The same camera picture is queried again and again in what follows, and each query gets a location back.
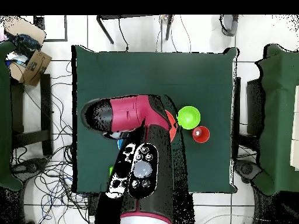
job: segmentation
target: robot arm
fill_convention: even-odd
[[[99,132],[128,132],[99,204],[117,202],[120,224],[172,224],[170,123],[158,96],[94,100],[82,122]]]

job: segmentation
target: orange object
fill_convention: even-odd
[[[172,142],[172,140],[175,138],[176,129],[178,128],[178,124],[176,123],[175,118],[169,111],[165,110],[165,112],[166,112],[168,120],[171,124],[171,129],[169,130],[169,135],[171,136],[171,142]]]
[[[193,139],[200,144],[207,142],[210,138],[210,131],[205,126],[198,126],[192,131]]]

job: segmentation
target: green cloth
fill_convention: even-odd
[[[80,118],[92,99],[168,95],[178,110],[194,106],[210,139],[195,142],[183,130],[190,192],[234,192],[230,185],[232,60],[237,54],[77,51],[77,191],[106,191],[117,141],[87,130]]]
[[[299,192],[299,172],[290,166],[299,53],[270,45],[266,47],[266,58],[258,64],[262,68],[261,83],[266,93],[265,127],[259,139],[258,162],[265,171],[254,179],[254,183],[266,195],[278,191]]]
[[[15,50],[9,41],[0,43],[0,186],[17,191],[23,188],[20,180],[9,170],[12,154],[11,79],[5,64],[7,54]]]

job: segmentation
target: control buttons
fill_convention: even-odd
[[[146,159],[147,161],[152,160],[152,154],[147,154],[147,155],[145,156],[145,159]]]
[[[142,186],[143,186],[143,187],[149,187],[150,184],[151,184],[151,183],[150,183],[149,180],[143,180],[143,181],[142,181]]]
[[[139,185],[139,181],[138,180],[133,180],[132,187],[136,188],[138,185]]]
[[[136,156],[136,160],[141,160],[141,159],[142,159],[142,155],[138,154],[138,155]]]
[[[144,147],[144,146],[143,146],[143,147],[141,148],[141,153],[143,153],[143,154],[147,153],[148,151],[150,151],[150,150],[149,150],[149,147]]]
[[[152,167],[148,162],[141,160],[134,165],[134,175],[136,178],[142,179],[148,177],[151,173]]]

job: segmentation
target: black chair leg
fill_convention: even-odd
[[[171,19],[172,15],[168,15],[167,17],[167,29],[166,29],[166,40],[169,38],[169,29],[171,28]]]
[[[100,16],[96,16],[96,20],[98,22],[98,24],[100,25],[100,27],[102,28],[102,30],[104,31],[105,35],[107,36],[107,38],[109,39],[111,44],[114,44],[114,41],[112,40],[110,34],[108,33],[108,31],[105,29],[103,23],[100,20]]]

